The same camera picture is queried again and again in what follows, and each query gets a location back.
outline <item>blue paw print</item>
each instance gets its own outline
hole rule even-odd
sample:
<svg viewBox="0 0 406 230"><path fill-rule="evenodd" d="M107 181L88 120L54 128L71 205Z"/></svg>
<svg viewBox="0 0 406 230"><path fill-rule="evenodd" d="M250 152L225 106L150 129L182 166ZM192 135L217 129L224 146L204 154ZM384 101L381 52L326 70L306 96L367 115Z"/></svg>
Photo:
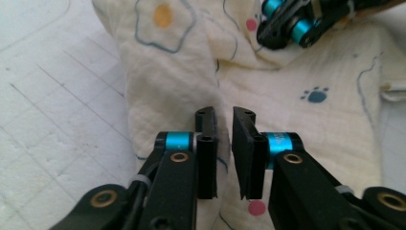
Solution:
<svg viewBox="0 0 406 230"><path fill-rule="evenodd" d="M322 103L327 98L327 92L327 87L323 89L320 87L314 87L311 92L306 90L304 95L301 96L301 99L304 100L307 98L310 103Z"/></svg>

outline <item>white cable tie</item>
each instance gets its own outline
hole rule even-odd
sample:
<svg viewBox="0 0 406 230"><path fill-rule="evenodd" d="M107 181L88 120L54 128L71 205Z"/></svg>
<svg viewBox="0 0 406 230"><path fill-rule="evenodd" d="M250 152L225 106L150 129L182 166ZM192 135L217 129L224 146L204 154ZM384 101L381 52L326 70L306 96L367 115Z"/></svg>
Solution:
<svg viewBox="0 0 406 230"><path fill-rule="evenodd" d="M355 15L356 15L354 1L349 0L347 2L347 5L349 5L349 8L350 8L349 18L352 20L355 18Z"/></svg>
<svg viewBox="0 0 406 230"><path fill-rule="evenodd" d="M147 189L148 189L148 190L149 190L149 188L150 188L151 185L152 185L151 180L150 180L146 175L143 175L143 174L136 174L136 175L134 176L134 179L133 179L132 181L140 181L140 182L143 182L144 184L147 185Z"/></svg>
<svg viewBox="0 0 406 230"><path fill-rule="evenodd" d="M339 194L354 194L354 190L352 190L347 185L339 185L339 186L335 187L335 189L337 190L337 192Z"/></svg>

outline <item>white tiled floor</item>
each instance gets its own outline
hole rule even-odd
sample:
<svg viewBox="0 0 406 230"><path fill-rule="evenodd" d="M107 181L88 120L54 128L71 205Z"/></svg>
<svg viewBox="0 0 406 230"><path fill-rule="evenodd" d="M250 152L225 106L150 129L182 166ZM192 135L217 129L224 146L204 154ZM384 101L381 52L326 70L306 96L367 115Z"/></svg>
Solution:
<svg viewBox="0 0 406 230"><path fill-rule="evenodd" d="M90 1L2 2L0 229L49 228L88 190L136 173L118 56ZM406 102L383 104L385 185L403 193L405 118Z"/></svg>

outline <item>pink dot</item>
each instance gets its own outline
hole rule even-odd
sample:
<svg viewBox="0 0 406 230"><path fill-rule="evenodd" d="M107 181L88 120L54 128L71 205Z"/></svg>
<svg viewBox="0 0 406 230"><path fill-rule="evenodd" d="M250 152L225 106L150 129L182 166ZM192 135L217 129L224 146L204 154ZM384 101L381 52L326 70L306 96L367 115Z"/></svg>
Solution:
<svg viewBox="0 0 406 230"><path fill-rule="evenodd" d="M266 206L260 200L254 200L248 205L248 212L252 216L255 216L255 217L260 216L260 215L264 214L265 211L266 211Z"/></svg>
<svg viewBox="0 0 406 230"><path fill-rule="evenodd" d="M247 29L250 32L257 29L257 21L255 19L252 19L252 18L248 19L246 24L247 24Z"/></svg>

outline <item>patterned fabric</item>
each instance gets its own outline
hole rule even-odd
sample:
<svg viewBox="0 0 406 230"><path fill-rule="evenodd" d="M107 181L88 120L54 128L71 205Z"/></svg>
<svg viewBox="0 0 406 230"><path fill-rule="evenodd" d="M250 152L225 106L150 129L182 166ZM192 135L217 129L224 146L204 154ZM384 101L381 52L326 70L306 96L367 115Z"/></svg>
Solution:
<svg viewBox="0 0 406 230"><path fill-rule="evenodd" d="M395 46L377 25L348 24L310 49L270 51L256 40L258 0L93 3L126 69L140 166L159 131L193 131L195 110L216 109L219 196L198 201L197 229L272 229L271 171L261 200L239 197L229 141L233 106L255 111L259 131L299 133L307 151L358 195L381 183L379 86L389 73L404 81L406 61L396 56L386 67Z"/></svg>

